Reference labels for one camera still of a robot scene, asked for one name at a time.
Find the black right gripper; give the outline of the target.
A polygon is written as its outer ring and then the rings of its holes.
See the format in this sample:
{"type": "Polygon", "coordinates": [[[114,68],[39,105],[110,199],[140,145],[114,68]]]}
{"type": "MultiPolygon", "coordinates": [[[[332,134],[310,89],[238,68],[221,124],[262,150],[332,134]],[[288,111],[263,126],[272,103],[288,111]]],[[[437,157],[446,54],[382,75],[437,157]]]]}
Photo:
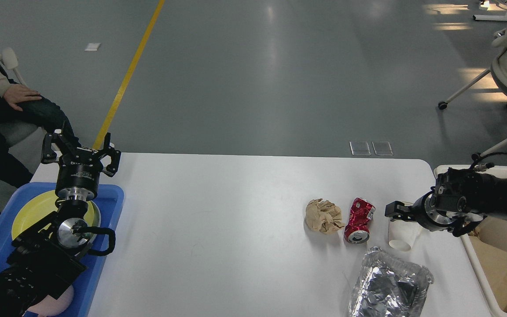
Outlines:
{"type": "Polygon", "coordinates": [[[430,232],[445,231],[456,221],[454,218],[439,213],[435,207],[433,192],[428,192],[413,205],[402,201],[389,203],[386,205],[385,217],[389,218],[389,221],[417,222],[430,232]]]}

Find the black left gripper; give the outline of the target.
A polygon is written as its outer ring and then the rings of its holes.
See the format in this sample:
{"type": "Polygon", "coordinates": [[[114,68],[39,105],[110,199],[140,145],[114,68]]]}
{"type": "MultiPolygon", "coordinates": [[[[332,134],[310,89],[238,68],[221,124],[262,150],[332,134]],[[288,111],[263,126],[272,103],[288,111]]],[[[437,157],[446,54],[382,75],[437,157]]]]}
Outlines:
{"type": "Polygon", "coordinates": [[[46,133],[42,143],[41,163],[59,165],[55,194],[63,200],[91,201],[98,195],[100,173],[114,177],[119,170],[121,151],[111,143],[111,133],[104,136],[103,147],[91,149],[88,164],[82,164],[78,147],[61,130],[46,133]],[[102,160],[109,158],[104,165],[102,160]]]}

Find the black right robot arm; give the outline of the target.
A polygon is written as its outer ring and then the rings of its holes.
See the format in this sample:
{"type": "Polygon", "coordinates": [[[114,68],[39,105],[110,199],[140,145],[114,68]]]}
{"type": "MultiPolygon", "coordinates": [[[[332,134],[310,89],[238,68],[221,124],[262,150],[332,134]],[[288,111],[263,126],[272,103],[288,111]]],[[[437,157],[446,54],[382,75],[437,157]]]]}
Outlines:
{"type": "Polygon", "coordinates": [[[484,164],[485,159],[477,155],[467,168],[449,167],[437,174],[435,185],[412,205],[401,201],[386,205],[386,217],[455,237],[470,233],[488,217],[507,221],[507,178],[489,174],[494,164],[484,164]]]}

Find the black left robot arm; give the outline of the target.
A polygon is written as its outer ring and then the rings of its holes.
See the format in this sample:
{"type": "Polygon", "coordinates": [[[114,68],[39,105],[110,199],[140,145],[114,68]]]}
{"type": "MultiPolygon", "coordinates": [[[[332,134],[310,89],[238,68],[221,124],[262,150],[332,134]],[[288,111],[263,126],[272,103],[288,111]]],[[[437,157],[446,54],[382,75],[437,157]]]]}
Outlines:
{"type": "Polygon", "coordinates": [[[50,296],[58,299],[87,269],[85,255],[103,257],[115,249],[115,231],[85,221],[97,197],[100,174],[114,176],[121,151],[104,136],[103,147],[75,147],[57,129],[44,137],[42,164],[57,163],[57,209],[12,240],[14,250],[0,272],[0,317],[20,317],[50,296]]]}

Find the bystander hand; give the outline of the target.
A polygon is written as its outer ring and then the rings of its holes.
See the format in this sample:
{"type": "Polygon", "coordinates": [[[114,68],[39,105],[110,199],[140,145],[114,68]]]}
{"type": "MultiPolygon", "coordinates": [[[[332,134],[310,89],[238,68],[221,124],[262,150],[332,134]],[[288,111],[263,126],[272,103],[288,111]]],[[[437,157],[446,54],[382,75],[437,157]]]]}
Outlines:
{"type": "Polygon", "coordinates": [[[22,107],[19,103],[33,102],[41,100],[42,97],[39,92],[28,88],[22,84],[12,84],[3,94],[2,98],[8,103],[8,105],[16,111],[22,112],[22,107]]]}

